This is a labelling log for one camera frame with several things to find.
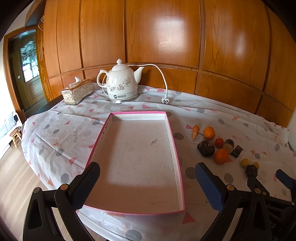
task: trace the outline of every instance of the pink-edged box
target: pink-edged box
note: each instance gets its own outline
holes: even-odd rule
[[[86,167],[92,161],[101,173],[86,206],[134,215],[185,210],[180,165],[165,112],[110,113]]]

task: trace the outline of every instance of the white ceramic electric kettle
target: white ceramic electric kettle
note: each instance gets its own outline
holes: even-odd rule
[[[107,96],[111,103],[122,103],[138,98],[138,83],[144,67],[139,67],[134,72],[128,65],[123,64],[121,59],[116,63],[109,72],[101,69],[96,82],[100,87],[107,88]],[[100,83],[99,78],[102,73],[107,76],[106,84]]]

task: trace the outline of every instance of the kettle base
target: kettle base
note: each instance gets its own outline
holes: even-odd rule
[[[124,100],[114,100],[114,99],[110,99],[108,98],[108,101],[111,102],[111,103],[115,103],[115,104],[121,104],[123,102],[126,102],[126,101],[132,101],[132,100],[135,100],[139,97],[139,94],[135,94],[133,97],[129,98],[129,99],[124,99]]]

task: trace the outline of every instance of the gold tissue box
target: gold tissue box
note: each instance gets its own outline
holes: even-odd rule
[[[84,97],[94,92],[90,79],[80,80],[76,77],[75,79],[75,83],[70,84],[62,90],[62,95],[66,104],[77,105]]]

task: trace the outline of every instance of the bolt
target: bolt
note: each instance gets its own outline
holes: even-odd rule
[[[261,190],[259,188],[255,188],[255,193],[260,194],[261,193]]]
[[[63,184],[63,185],[61,185],[61,186],[60,186],[60,189],[63,190],[63,191],[64,191],[64,190],[67,190],[67,189],[68,189],[68,184]]]
[[[227,189],[228,189],[229,191],[233,191],[233,190],[234,190],[234,186],[233,186],[233,185],[227,185]]]
[[[39,187],[37,187],[37,188],[34,188],[34,190],[33,190],[33,192],[34,193],[37,193],[37,192],[39,192],[41,189],[39,188]]]

